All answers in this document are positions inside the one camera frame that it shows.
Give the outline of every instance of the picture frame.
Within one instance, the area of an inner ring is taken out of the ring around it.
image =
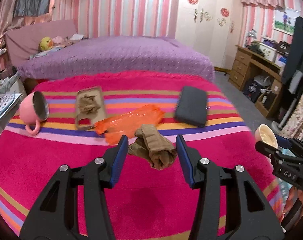
[[[300,11],[290,8],[278,8],[274,13],[273,29],[293,36],[296,18],[300,16]]]

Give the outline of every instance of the purple bedspread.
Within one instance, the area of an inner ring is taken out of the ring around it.
[[[23,78],[50,80],[123,70],[193,74],[214,81],[208,57],[168,38],[120,36],[82,40],[18,66]]]

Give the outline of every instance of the bed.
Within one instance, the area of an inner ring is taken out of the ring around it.
[[[30,208],[51,176],[62,164],[86,165],[109,147],[94,131],[77,131],[74,102],[80,89],[100,85],[108,115],[121,114],[154,103],[166,114],[157,127],[171,142],[183,134],[188,146],[219,166],[242,164],[281,217],[281,193],[267,159],[254,149],[254,137],[235,108],[212,83],[201,77],[126,71],[66,78],[39,84],[50,105],[50,117],[40,133],[29,136],[18,113],[0,137],[0,214],[19,234]],[[207,124],[196,128],[173,119],[183,86],[207,91]],[[226,199],[221,192],[218,234],[224,233]],[[198,191],[185,183],[179,160],[163,171],[150,168],[136,156],[126,157],[120,180],[106,190],[106,200],[117,239],[187,240],[195,215]],[[79,229],[86,234],[82,188],[79,188]]]
[[[82,40],[51,55],[30,59],[45,37],[70,38],[76,33],[71,20],[34,24],[6,33],[11,63],[23,78],[63,79],[82,74],[149,70],[194,74],[213,82],[208,57],[174,39],[152,37],[100,37]]]

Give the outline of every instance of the orange plastic wrapper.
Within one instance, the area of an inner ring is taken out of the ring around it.
[[[97,134],[103,134],[109,145],[119,143],[123,134],[133,138],[135,131],[143,124],[157,125],[163,119],[165,112],[155,105],[145,105],[127,114],[113,116],[95,123]]]

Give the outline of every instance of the mug handle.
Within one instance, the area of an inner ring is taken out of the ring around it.
[[[28,125],[25,126],[26,131],[33,136],[39,133],[40,128],[41,128],[41,123],[39,122],[39,120],[36,120],[36,126],[34,130],[32,130]]]

